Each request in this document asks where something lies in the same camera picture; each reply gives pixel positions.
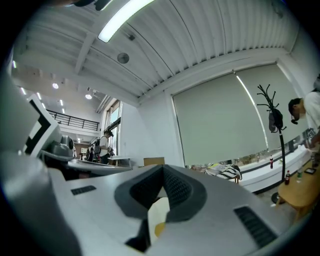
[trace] white t-shirt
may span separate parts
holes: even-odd
[[[312,91],[308,93],[303,99],[303,106],[314,128],[318,130],[320,127],[320,92]]]
[[[109,147],[108,145],[108,139],[106,137],[102,137],[100,139],[100,146],[105,146],[106,148]],[[108,153],[108,150],[106,149],[101,149],[101,152],[100,152],[100,157],[103,157],[105,156],[106,154]]]

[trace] coat rack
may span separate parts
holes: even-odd
[[[274,106],[274,99],[276,95],[276,91],[274,91],[272,99],[270,99],[268,95],[268,89],[270,87],[270,84],[266,88],[266,91],[263,89],[263,87],[259,84],[258,88],[262,91],[262,93],[257,93],[257,95],[263,95],[267,101],[267,104],[257,104],[257,106],[267,106],[269,109],[267,112],[269,112],[269,129],[272,133],[279,132],[280,137],[280,143],[281,143],[281,152],[282,152],[282,177],[281,182],[285,181],[285,175],[286,175],[286,153],[285,153],[285,143],[284,138],[282,135],[282,131],[286,129],[287,127],[284,127],[283,122],[283,115],[281,112],[277,109],[279,104]],[[279,199],[279,194],[276,192],[272,195],[271,200],[276,204]]]

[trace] window blind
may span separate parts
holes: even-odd
[[[186,165],[216,163],[267,148],[245,89],[228,74],[173,96]]]
[[[291,115],[288,110],[288,103],[290,100],[298,98],[298,96],[293,85],[276,64],[241,70],[236,74],[246,86],[255,104],[267,104],[265,97],[262,95],[257,95],[257,93],[261,92],[258,89],[258,85],[262,85],[264,90],[266,90],[270,84],[268,95],[271,99],[274,91],[276,91],[273,104],[276,106],[279,103],[277,109],[283,115],[283,127],[286,126],[286,129],[282,132],[284,143],[288,143],[289,141],[293,140],[308,128],[306,119],[299,120],[298,125],[291,123]],[[271,133],[269,130],[269,113],[267,112],[268,107],[257,106],[257,108],[266,132],[269,150],[279,148],[281,146],[279,134]]]

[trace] black metal railing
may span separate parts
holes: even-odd
[[[98,122],[74,117],[67,114],[61,114],[51,110],[47,111],[54,118],[54,120],[58,122],[58,124],[98,131]]]

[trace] corrugated white ceiling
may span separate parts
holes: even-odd
[[[289,50],[298,29],[277,0],[155,0],[104,43],[96,30],[103,15],[92,5],[44,8],[27,25],[18,54],[32,51],[78,66],[79,76],[92,74],[138,98],[212,58],[249,49]],[[118,62],[120,53],[129,55],[128,63]]]

